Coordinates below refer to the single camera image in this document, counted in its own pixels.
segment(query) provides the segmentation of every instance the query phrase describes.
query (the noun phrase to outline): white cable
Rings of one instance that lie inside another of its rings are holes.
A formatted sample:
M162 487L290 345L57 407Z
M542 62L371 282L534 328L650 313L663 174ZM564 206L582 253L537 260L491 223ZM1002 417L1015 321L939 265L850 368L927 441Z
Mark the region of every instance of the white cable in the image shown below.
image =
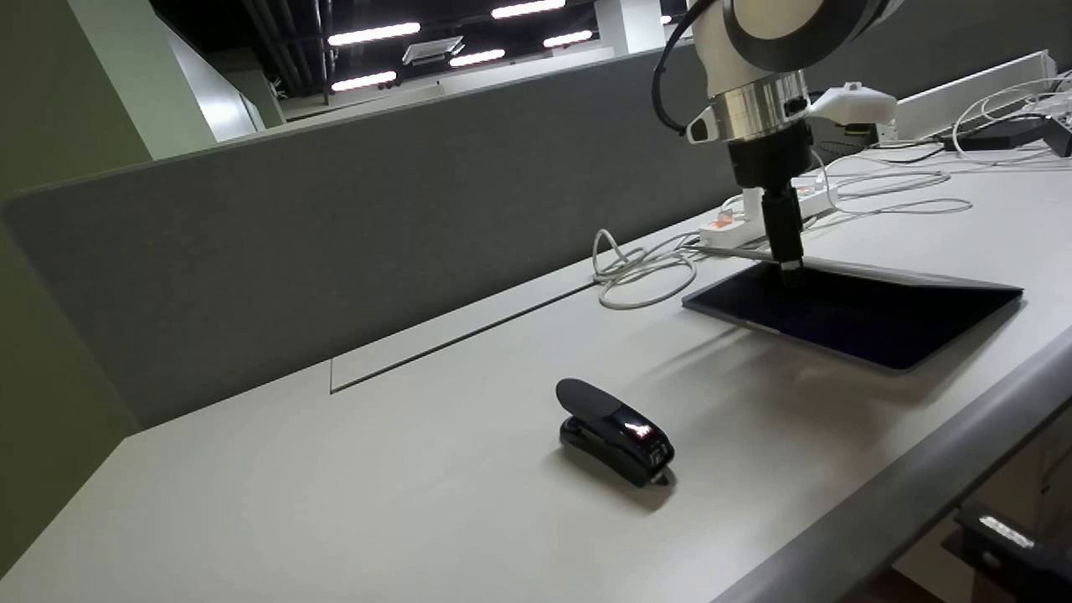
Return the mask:
M697 246L697 231L682 231L682 234L673 234L653 249L624 253L618 246L612 231L599 229L592 239L592 282L602 289L599 304L609 313L639 313L639 308L659 304L659 301L687 293L697 282L697 260L702 257L694 253L694 246ZM638 285L656 273L673 273L673 269L679 269L682 279L671 293L659 293L659 296L639 299L639 301L612 301L609 299L609 293L619 293L619 289Z

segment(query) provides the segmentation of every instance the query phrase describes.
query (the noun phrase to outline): wire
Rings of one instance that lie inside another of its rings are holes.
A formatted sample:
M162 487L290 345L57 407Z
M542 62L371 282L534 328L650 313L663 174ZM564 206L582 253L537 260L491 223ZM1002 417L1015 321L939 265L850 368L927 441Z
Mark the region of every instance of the wire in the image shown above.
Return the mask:
M945 144L924 151L924 155L915 155L915 158L879 158L879 164L924 164L933 158L945 155Z
M982 116L977 129L1022 116L1022 110L1011 110L1011 114L1002 114L1002 116L997 116L997 114L993 110L993 105L1004 98L1004 108L1008 108L1008 105L1036 108L1037 100L1056 98L1056 93L1062 92L1062 83L1069 83L1069 81L1072 81L1069 74L1037 76L1037 81L1022 81L1022 83L1011 83L1011 87L1002 87L1002 92L996 92L996 93L985 93L985 98L972 100L972 105L959 114L959 121L950 123L950 130L948 130L950 151L959 155L959 160L993 164L993 169L1044 158L1044 151L1037 151L1037 155L1032 151L1032 155L1024 155L1024 158L976 160L976 158L964 158L962 130L964 130L968 121L977 121L977 116Z
M901 191L919 191L919 189L935 189L950 180L945 172L891 172L891 174L841 174L841 180L891 180L891 179L919 179L909 186L893 186L893 189L879 189L879 191L858 191L858 194L844 194L841 186L830 180L826 160L821 155L811 151L811 158L818 160L824 186L826 186L826 197L833 216L844 216L841 221L826 221L813 219L805 223L805 231L821 231L821 229L838 229L858 219L879 219L879 216L962 216L962 212L976 212L976 206L968 197L920 197L920 202L893 202L893 206L882 206L882 207L844 207L849 202L867 202L867 197L882 197L882 194L901 194Z
M697 241L699 241L697 231L682 231L682 234L673 234L653 249L624 253L618 246L612 231L599 229L592 239L592 282L602 289L599 304L609 313L639 313L639 308L659 304L659 301L687 293L697 282L697 260L702 260L702 254L697 253ZM619 293L619 289L638 285L656 273L673 273L673 269L679 269L682 279L671 293L659 293L659 296L639 299L639 301L612 301L609 299L609 293Z
M656 116L663 121L668 130L673 133L687 133L687 129L668 110L663 105L663 76L668 76L668 62L671 53L677 50L679 36L699 21L699 14L708 14L716 0L697 0L682 16L679 22L673 28L663 53L659 53L659 64L656 72L650 74L650 108L656 110Z
M891 174L841 174L838 197L882 197L898 191L920 191L950 180L945 172L891 172ZM887 189L850 191L853 186L893 180Z

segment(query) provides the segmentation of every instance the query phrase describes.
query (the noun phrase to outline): stapler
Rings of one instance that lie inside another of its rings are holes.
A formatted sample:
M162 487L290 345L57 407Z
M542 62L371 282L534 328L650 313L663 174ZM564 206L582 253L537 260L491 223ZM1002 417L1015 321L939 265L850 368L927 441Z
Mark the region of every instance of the stapler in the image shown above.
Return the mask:
M673 460L673 446L647 417L581 379L564 379L556 394L571 412L558 430L564 446L598 455L633 487L671 480L668 465Z

